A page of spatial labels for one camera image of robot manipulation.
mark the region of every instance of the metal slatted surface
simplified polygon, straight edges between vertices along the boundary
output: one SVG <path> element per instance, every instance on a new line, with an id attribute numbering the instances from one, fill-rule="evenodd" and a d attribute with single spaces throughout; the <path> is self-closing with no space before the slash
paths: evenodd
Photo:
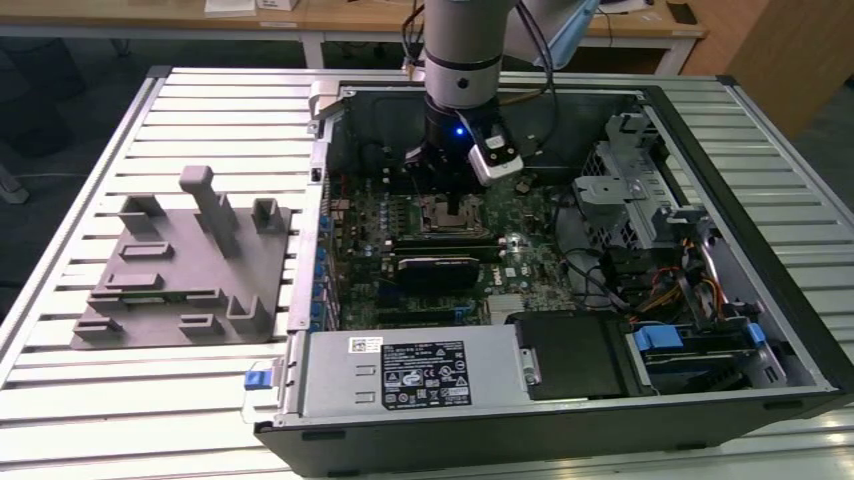
<path id="1" fill-rule="evenodd" d="M 74 319 L 102 271 L 122 225 L 114 214 L 125 195 L 156 193 L 166 208 L 192 207 L 177 175 L 189 164 L 210 165 L 214 187 L 234 207 L 273 196 L 298 209 L 310 154 L 306 96 L 318 77 L 395 82 L 395 72 L 310 74 L 286 70 L 174 69 L 142 96 L 141 114 L 117 133 L 121 143 L 101 160 L 102 182 L 42 288 L 25 309 L 0 390 L 0 470 L 12 478 L 180 478 L 253 474 L 296 478 L 260 446 L 244 424 L 241 372 L 284 353 L 266 345 L 184 347 L 104 352 L 66 348 Z M 527 80 L 521 74 L 508 79 Z M 789 268 L 834 335 L 854 354 L 854 231 L 838 200 L 779 139 L 759 128 L 755 112 L 713 79 L 565 76 L 565 84 L 664 88 L 712 162 L 732 186 L 768 242 Z M 676 181 L 696 194 L 684 175 Z M 290 255 L 298 251 L 293 218 Z M 289 302 L 297 272 L 288 260 L 280 306 Z M 280 313 L 277 321 L 286 318 Z M 264 392 L 253 403 L 274 404 Z M 444 470 L 395 478 L 708 478 L 848 477 L 854 457 L 848 409 L 765 427 L 720 448 Z"/>

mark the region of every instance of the blue tab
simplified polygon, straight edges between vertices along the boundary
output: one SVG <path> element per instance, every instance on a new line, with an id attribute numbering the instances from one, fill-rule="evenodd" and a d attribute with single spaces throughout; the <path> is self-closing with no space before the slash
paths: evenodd
<path id="1" fill-rule="evenodd" d="M 635 337 L 635 344 L 637 345 L 637 350 L 640 350 L 641 352 L 645 352 L 649 348 L 652 348 L 652 345 L 649 345 L 649 339 L 643 334 L 643 330 L 637 330 L 633 333 L 633 337 Z"/>
<path id="2" fill-rule="evenodd" d="M 652 348 L 681 348 L 681 337 L 672 325 L 653 325 L 640 330 L 644 331 Z"/>
<path id="3" fill-rule="evenodd" d="M 249 370 L 242 377 L 245 391 L 272 389 L 272 370 Z"/>
<path id="4" fill-rule="evenodd" d="M 747 324 L 747 333 L 749 333 L 749 339 L 756 347 L 764 344 L 764 332 L 757 323 Z"/>
<path id="5" fill-rule="evenodd" d="M 641 327 L 633 333 L 637 350 L 641 352 L 653 348 L 681 348 L 681 337 L 672 325 L 653 325 Z"/>

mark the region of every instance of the power supply label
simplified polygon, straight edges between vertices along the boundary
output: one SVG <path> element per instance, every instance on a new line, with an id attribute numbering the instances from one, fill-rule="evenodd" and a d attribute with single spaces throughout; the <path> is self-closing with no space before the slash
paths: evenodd
<path id="1" fill-rule="evenodd" d="M 463 342 L 403 343 L 381 348 L 385 409 L 471 405 Z"/>

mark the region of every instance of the wooden table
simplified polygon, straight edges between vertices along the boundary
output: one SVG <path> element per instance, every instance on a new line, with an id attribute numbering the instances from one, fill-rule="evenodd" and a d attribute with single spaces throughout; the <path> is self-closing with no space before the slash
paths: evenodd
<path id="1" fill-rule="evenodd" d="M 301 0 L 290 12 L 205 18 L 204 0 L 0 0 L 0 35 L 196 40 L 292 40 L 302 43 L 308 68 L 322 68 L 326 41 L 399 42 L 408 0 Z M 663 0 L 627 15 L 596 16 L 584 47 L 664 50 L 657 74 L 677 74 L 700 25 L 673 21 Z"/>

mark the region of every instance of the motherboard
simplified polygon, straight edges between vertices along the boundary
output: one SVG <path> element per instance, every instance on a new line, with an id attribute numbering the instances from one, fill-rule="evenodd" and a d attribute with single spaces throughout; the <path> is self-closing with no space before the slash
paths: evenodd
<path id="1" fill-rule="evenodd" d="M 456 212 L 443 195 L 395 194 L 372 179 L 341 178 L 333 191 L 340 329 L 499 324 L 573 308 L 551 189 L 507 181 Z"/>

